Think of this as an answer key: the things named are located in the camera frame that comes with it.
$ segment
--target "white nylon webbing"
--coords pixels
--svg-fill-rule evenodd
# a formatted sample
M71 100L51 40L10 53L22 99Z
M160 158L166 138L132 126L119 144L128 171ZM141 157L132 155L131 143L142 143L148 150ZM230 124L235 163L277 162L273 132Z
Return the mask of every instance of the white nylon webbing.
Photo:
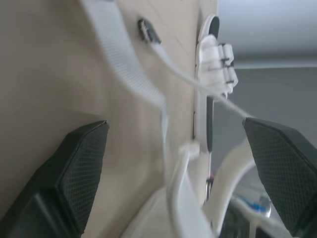
M114 0L81 0L95 29L104 56L116 78L133 94L161 111L161 136L164 178L166 179L166 134L168 116L163 94L145 74L127 33L121 12Z

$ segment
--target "black foam pad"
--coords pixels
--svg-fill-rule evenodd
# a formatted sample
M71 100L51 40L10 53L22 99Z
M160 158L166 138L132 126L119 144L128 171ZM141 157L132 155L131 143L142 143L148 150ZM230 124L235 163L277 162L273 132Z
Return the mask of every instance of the black foam pad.
M247 118L244 129L283 223L292 235L302 234L317 211L317 149L297 130L277 123Z
M107 132L99 121L67 134L1 220L0 237L80 237L100 181Z

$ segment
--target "black rubber strip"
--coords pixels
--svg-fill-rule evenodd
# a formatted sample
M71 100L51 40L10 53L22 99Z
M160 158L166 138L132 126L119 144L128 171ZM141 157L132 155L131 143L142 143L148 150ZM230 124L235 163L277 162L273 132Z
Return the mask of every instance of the black rubber strip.
M212 120L213 120L213 98L207 96L207 147L212 151Z
M219 27L220 27L219 17L215 16L210 23L209 35L213 34L216 37L216 39L218 39Z

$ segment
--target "ceiling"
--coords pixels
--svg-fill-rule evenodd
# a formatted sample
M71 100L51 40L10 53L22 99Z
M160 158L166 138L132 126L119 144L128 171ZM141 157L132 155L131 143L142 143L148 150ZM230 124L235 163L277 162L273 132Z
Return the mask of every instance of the ceiling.
M218 1L219 41L241 67L317 66L317 1Z

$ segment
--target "white cable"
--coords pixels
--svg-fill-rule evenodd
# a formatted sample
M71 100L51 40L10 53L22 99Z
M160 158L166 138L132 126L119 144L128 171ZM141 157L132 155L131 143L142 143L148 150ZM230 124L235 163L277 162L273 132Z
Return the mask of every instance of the white cable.
M161 137L164 179L167 166L168 116L164 95L145 74L127 33L115 0L81 0L93 25L104 56L118 79L126 88L161 111Z
M243 109L235 105L230 100L226 100L223 96L219 95L217 92L213 91L212 88L206 87L199 81L195 80L189 74L185 73L175 62L174 60L166 53L164 48L156 42L150 43L153 51L156 53L158 58L176 75L178 75L183 81L189 83L193 87L197 88L200 91L207 93L208 95L212 95L218 101L222 102L227 108L231 109L232 111L236 112L243 118L252 118L250 114L245 112Z

